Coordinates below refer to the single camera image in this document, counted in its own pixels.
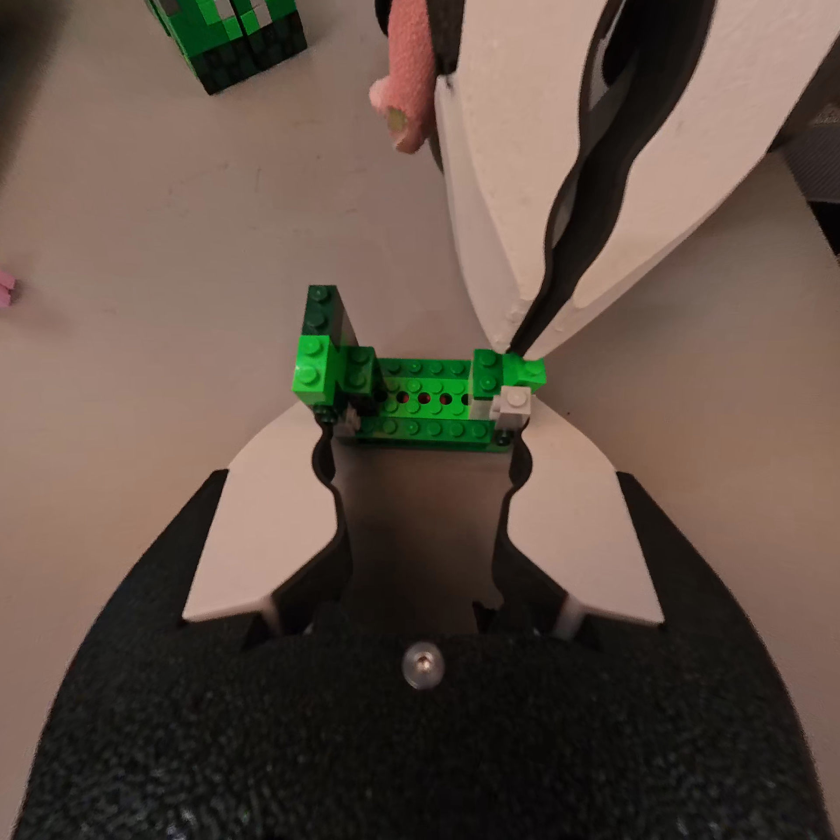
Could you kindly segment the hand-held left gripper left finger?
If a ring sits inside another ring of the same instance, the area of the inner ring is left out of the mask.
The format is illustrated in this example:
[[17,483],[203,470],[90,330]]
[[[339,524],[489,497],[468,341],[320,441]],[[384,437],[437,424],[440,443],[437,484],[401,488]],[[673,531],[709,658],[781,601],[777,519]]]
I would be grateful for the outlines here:
[[320,606],[340,602],[353,559],[332,436],[295,402],[236,455],[183,620],[254,613],[280,634],[301,634]]

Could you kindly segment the bright green lego brick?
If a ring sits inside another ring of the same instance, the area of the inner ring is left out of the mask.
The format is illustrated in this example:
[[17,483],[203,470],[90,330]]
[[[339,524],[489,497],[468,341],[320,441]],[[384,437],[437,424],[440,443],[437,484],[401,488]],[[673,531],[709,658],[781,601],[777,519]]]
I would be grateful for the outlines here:
[[546,382],[544,360],[524,360],[515,353],[505,353],[502,356],[503,386],[526,387],[535,394]]

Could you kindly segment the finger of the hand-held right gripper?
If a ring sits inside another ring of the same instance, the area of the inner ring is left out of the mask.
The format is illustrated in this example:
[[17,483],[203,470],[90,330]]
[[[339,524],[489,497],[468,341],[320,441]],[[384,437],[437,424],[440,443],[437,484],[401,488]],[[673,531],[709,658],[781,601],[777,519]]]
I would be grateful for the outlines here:
[[621,2],[467,1],[437,131],[458,265],[504,353],[545,277],[546,238],[581,150],[592,58]]
[[839,2],[662,2],[581,167],[523,323],[537,360],[690,236],[770,149],[838,41]]

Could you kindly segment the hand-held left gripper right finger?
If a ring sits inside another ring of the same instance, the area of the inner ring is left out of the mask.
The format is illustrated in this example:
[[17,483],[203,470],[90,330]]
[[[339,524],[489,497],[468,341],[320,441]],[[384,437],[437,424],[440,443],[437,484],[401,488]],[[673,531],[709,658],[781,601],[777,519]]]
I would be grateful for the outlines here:
[[664,612],[611,461],[548,406],[532,408],[521,441],[530,469],[506,531],[549,585],[549,601],[533,607],[540,633],[571,640],[588,616],[660,626]]

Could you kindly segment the large green creeper lego model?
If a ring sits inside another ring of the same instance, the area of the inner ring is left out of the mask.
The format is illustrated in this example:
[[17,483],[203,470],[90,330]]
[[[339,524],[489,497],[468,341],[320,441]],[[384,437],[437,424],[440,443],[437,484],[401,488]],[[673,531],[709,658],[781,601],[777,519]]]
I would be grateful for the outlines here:
[[294,1],[147,1],[145,5],[209,95],[308,48]]

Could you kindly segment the person's right hand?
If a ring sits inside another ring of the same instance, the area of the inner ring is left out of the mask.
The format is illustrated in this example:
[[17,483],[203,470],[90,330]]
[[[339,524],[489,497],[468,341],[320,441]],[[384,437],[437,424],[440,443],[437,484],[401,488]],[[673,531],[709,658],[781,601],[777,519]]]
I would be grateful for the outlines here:
[[436,66],[425,1],[375,1],[387,37],[388,72],[371,85],[372,108],[385,121],[393,148],[418,152],[435,128]]

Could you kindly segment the green and grey lego build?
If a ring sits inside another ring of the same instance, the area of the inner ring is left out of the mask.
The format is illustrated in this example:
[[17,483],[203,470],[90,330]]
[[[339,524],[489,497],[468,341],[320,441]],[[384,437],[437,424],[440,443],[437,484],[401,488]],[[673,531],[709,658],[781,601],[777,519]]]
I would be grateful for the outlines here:
[[291,390],[352,444],[502,454],[535,395],[503,386],[503,355],[382,357],[358,343],[338,288],[310,285]]

